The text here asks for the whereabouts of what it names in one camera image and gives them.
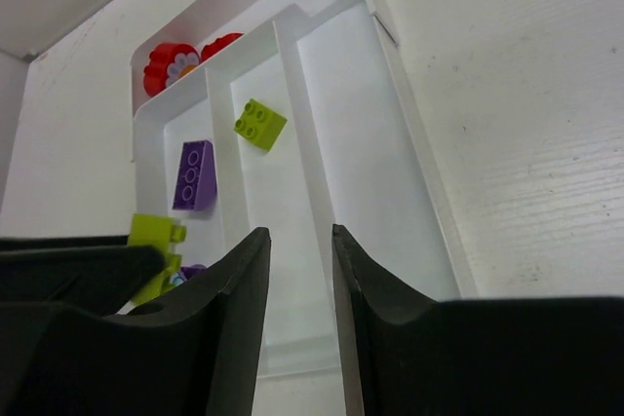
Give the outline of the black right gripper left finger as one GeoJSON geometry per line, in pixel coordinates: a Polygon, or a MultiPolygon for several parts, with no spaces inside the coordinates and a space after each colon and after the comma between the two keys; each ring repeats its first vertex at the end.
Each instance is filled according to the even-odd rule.
{"type": "Polygon", "coordinates": [[[248,415],[271,239],[252,230],[214,265],[128,313],[1,302],[5,415],[248,415]]]}

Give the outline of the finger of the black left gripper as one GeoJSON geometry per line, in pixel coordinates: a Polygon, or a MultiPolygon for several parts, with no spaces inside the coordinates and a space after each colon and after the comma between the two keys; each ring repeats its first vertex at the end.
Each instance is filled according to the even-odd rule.
{"type": "Polygon", "coordinates": [[[98,316],[117,313],[164,266],[127,236],[3,238],[1,302],[61,302],[98,316]]]}

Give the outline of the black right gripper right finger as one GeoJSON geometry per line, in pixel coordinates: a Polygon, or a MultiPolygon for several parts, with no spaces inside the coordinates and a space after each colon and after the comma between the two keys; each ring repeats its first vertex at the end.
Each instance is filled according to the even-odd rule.
{"type": "Polygon", "coordinates": [[[331,232],[350,415],[619,415],[618,297],[438,302],[331,232]]]}

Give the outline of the purple sloped lego brick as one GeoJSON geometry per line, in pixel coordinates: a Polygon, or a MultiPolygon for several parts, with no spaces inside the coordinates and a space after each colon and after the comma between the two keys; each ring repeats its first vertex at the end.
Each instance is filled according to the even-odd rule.
{"type": "Polygon", "coordinates": [[[172,287],[181,285],[206,269],[205,265],[195,264],[192,266],[181,266],[179,270],[172,275],[170,284],[172,287]]]}

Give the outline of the lime green lego brick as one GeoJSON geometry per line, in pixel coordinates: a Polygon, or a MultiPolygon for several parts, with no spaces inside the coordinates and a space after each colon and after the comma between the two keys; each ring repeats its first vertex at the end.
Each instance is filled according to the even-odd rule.
{"type": "Polygon", "coordinates": [[[256,148],[268,152],[287,123],[287,118],[261,102],[250,99],[235,121],[234,132],[256,148]]]}

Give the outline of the red flower lego brick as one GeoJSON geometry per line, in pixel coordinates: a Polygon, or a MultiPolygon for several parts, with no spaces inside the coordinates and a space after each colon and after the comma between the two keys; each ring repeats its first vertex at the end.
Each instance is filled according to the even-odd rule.
{"type": "Polygon", "coordinates": [[[143,68],[143,87],[153,97],[188,74],[200,63],[196,49],[185,43],[161,43],[148,56],[143,68]]]}

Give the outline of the red curved lego brick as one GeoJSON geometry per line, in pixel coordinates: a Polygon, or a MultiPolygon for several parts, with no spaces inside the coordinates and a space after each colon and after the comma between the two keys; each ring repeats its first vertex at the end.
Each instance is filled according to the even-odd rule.
{"type": "Polygon", "coordinates": [[[240,32],[231,32],[224,36],[218,37],[211,43],[205,45],[201,51],[201,61],[206,61],[218,54],[223,49],[227,48],[230,44],[238,40],[243,36],[240,32]]]}

